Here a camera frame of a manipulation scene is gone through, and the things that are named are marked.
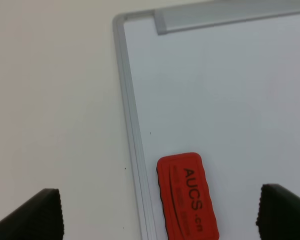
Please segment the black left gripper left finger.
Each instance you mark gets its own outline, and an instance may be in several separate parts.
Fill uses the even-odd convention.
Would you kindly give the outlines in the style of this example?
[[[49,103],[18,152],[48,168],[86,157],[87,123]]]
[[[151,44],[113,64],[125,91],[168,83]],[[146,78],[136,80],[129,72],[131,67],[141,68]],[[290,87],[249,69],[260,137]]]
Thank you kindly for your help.
[[[0,240],[62,240],[65,234],[60,191],[44,188],[0,220]]]

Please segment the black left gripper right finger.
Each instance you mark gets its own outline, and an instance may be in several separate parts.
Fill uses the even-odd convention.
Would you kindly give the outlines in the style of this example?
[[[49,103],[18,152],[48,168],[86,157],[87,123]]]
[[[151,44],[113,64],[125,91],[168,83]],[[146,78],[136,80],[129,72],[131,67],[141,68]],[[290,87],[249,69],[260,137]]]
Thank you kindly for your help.
[[[264,184],[256,226],[262,240],[300,240],[300,197],[279,184]]]

